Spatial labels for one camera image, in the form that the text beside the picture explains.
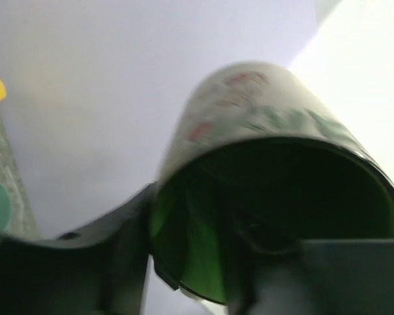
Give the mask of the white floral mug green inside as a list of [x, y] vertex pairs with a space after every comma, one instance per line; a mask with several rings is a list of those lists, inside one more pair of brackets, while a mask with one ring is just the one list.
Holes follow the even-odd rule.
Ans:
[[154, 266], [223, 304], [238, 249], [283, 255], [299, 240], [394, 239], [394, 184], [292, 72], [252, 61], [190, 95], [160, 166], [149, 232]]

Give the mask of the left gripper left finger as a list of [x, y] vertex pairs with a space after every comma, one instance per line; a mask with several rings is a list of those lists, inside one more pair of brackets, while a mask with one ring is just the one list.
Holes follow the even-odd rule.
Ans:
[[56, 239], [0, 232], [0, 314], [139, 314], [154, 186]]

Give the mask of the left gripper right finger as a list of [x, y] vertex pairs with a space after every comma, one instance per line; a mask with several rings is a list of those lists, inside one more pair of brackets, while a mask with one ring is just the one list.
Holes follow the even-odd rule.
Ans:
[[245, 250], [226, 275], [229, 314], [394, 314], [394, 240]]

